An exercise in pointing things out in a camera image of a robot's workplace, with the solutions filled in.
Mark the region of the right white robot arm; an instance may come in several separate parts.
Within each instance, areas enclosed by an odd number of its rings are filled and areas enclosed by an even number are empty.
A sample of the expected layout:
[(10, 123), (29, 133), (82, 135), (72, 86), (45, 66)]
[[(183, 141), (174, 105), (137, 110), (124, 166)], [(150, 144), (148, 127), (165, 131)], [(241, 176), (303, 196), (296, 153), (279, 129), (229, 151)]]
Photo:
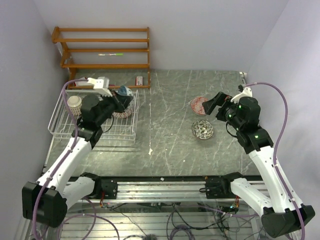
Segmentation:
[(268, 195), (264, 195), (241, 173), (234, 172), (221, 178), (221, 194), (244, 200), (260, 216), (263, 228), (272, 238), (302, 231), (315, 216), (315, 210), (305, 205), (289, 184), (275, 155), (274, 143), (259, 124), (258, 101), (250, 93), (232, 97), (219, 92), (202, 106), (206, 115), (218, 107), (216, 119), (235, 129), (238, 143), (257, 167), (268, 190)]

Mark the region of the red striped bowl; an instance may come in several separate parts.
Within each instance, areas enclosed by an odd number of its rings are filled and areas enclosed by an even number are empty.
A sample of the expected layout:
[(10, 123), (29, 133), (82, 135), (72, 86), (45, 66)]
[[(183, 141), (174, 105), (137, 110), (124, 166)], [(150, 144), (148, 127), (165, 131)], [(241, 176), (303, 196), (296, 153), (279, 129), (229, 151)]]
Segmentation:
[(205, 116), (206, 113), (202, 103), (206, 102), (207, 100), (208, 99), (204, 96), (195, 97), (190, 103), (192, 111), (198, 116)]

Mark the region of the red and white flat box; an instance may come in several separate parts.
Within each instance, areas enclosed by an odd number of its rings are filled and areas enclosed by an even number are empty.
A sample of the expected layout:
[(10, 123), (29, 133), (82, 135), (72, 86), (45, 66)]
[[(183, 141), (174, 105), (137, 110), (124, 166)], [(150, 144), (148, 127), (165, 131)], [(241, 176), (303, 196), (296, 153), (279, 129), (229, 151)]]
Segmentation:
[(74, 83), (74, 85), (75, 85), (76, 87), (83, 87), (83, 86), (88, 86), (89, 84), (88, 84), (88, 82), (87, 82), (87, 79), (81, 78), (79, 81), (76, 81), (76, 82)]

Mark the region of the red and white card box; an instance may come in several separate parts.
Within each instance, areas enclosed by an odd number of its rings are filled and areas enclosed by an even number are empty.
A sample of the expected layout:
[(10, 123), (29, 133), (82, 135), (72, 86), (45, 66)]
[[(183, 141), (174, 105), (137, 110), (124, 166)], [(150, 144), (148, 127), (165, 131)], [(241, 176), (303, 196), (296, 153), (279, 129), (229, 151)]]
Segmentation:
[(135, 78), (135, 85), (136, 86), (143, 86), (143, 77), (142, 76), (137, 76)]

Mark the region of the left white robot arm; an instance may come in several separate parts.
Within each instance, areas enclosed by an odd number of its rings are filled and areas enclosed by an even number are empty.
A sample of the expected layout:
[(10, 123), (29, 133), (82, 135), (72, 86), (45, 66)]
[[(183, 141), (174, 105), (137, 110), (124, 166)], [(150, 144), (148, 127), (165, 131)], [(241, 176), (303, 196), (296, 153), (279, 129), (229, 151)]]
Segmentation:
[(90, 93), (82, 99), (80, 115), (63, 152), (37, 181), (27, 182), (22, 188), (25, 219), (56, 228), (77, 201), (101, 195), (102, 181), (98, 175), (85, 172), (76, 181), (68, 181), (100, 140), (104, 132), (102, 125), (114, 113), (123, 113), (133, 99), (133, 95), (121, 95), (117, 91), (112, 91), (110, 96)]

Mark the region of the aluminium mounting rail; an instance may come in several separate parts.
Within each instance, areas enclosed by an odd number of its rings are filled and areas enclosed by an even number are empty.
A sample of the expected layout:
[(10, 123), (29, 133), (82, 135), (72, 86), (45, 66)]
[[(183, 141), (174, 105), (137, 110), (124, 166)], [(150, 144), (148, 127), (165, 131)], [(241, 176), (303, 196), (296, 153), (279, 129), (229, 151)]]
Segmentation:
[(231, 193), (222, 193), (219, 184), (208, 187), (205, 181), (107, 181), (93, 197), (104, 203), (170, 203), (200, 202), (213, 199), (235, 199)]

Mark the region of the dark blue patterned bowl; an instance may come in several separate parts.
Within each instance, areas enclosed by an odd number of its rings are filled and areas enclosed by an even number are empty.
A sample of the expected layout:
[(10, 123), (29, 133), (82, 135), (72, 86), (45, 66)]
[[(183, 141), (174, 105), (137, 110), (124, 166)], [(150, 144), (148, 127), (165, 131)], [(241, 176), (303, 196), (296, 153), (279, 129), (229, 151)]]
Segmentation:
[(135, 101), (132, 100), (124, 112), (114, 112), (112, 115), (115, 118), (120, 118), (120, 119), (129, 117), (134, 111), (134, 103)]

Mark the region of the brown patterned bowl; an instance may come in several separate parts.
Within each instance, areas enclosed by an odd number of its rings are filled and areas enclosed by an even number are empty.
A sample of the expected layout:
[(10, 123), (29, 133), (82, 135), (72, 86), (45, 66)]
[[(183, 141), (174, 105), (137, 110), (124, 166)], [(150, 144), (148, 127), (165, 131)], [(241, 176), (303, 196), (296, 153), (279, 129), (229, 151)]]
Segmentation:
[(70, 109), (70, 112), (74, 116), (79, 116), (81, 114), (81, 106), (82, 106), (82, 98), (81, 97), (79, 97), (77, 95), (70, 96), (67, 100), (67, 105)]

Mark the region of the black and white leaf bowl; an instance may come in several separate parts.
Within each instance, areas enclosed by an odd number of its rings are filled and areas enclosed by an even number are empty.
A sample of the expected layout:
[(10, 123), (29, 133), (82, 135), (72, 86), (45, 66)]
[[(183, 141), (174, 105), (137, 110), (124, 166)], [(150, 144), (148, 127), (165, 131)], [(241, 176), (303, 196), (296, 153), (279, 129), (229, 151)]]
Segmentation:
[(207, 120), (196, 120), (191, 126), (192, 134), (201, 140), (208, 140), (214, 135), (214, 126)]

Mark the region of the light blue patterned bowl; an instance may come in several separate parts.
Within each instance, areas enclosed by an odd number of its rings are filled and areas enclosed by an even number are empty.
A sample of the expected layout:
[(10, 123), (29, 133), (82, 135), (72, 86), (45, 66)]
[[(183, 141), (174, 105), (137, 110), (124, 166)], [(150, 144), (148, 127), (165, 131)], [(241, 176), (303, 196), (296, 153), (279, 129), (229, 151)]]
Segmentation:
[(120, 96), (133, 96), (133, 91), (127, 86), (122, 85), (117, 91), (117, 94)]

